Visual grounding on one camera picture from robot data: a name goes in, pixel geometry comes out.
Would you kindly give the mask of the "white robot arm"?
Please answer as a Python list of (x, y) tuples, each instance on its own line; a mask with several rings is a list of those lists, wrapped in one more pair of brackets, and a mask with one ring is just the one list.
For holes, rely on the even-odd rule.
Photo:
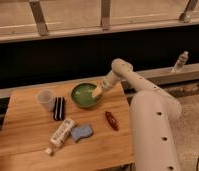
[(133, 71), (133, 66), (117, 58), (111, 71), (92, 93), (98, 98), (125, 79), (136, 91), (130, 103), (132, 139), (136, 171), (181, 171), (170, 121), (179, 119), (180, 102), (164, 89)]

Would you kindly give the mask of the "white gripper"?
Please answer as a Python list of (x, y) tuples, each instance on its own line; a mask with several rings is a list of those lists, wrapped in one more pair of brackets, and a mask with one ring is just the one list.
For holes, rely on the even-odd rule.
[(121, 77), (117, 75), (115, 72), (110, 71), (106, 76), (103, 77), (101, 86), (97, 86), (93, 92), (92, 97), (97, 98), (99, 97), (104, 91), (109, 91), (112, 89), (119, 81), (121, 80)]

